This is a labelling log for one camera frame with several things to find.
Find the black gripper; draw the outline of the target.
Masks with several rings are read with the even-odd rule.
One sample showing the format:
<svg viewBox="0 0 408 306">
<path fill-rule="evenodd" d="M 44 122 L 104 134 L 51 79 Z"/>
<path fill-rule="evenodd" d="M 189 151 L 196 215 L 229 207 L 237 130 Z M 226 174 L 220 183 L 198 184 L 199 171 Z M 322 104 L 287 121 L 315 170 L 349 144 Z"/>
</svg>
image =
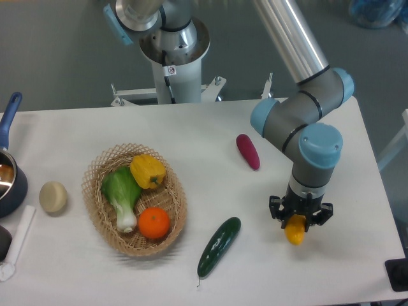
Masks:
<svg viewBox="0 0 408 306">
<path fill-rule="evenodd" d="M 282 229 L 293 215 L 305 216 L 305 232 L 308 232 L 311 226 L 322 226 L 333 216 L 333 204 L 321 203 L 322 199 L 312 194 L 299 196 L 288 186 L 285 197 L 270 196 L 268 206 L 272 218 L 281 223 Z"/>
</svg>

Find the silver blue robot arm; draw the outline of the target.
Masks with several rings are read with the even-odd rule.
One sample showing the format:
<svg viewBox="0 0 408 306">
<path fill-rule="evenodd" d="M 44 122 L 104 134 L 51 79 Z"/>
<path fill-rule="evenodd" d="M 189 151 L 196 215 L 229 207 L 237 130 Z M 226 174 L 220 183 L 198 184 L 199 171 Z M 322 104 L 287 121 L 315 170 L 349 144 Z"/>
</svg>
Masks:
<svg viewBox="0 0 408 306">
<path fill-rule="evenodd" d="M 354 82 L 330 67 L 294 1 L 255 1 L 254 7 L 299 88 L 283 102 L 266 96 L 251 113 L 251 126 L 293 162 L 286 194 L 270 197 L 270 212 L 283 228 L 296 215 L 304 228 L 322 225 L 333 215 L 322 199 L 343 141 L 321 119 L 353 95 Z M 138 42 L 150 61 L 159 103 L 204 100 L 201 60 L 210 38 L 189 1 L 109 1 L 103 13 L 118 39 Z"/>
</svg>

